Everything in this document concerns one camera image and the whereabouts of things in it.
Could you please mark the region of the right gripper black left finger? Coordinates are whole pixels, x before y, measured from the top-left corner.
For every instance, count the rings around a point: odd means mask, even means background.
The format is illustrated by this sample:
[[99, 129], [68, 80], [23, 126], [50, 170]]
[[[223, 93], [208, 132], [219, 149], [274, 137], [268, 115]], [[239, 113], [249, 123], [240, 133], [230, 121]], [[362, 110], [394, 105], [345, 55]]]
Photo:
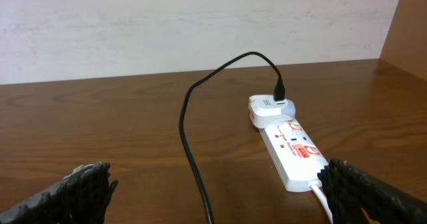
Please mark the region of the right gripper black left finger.
[[109, 163], [76, 167], [52, 186], [1, 212], [1, 224], [103, 224], [118, 181]]

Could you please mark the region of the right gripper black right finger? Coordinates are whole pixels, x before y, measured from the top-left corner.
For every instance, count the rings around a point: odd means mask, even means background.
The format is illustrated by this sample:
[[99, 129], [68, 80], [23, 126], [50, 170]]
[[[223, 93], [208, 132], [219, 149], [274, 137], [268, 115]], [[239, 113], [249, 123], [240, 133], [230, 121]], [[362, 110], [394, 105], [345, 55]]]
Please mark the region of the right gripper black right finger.
[[426, 224], [426, 202], [417, 199], [371, 174], [333, 158], [318, 179], [338, 224]]

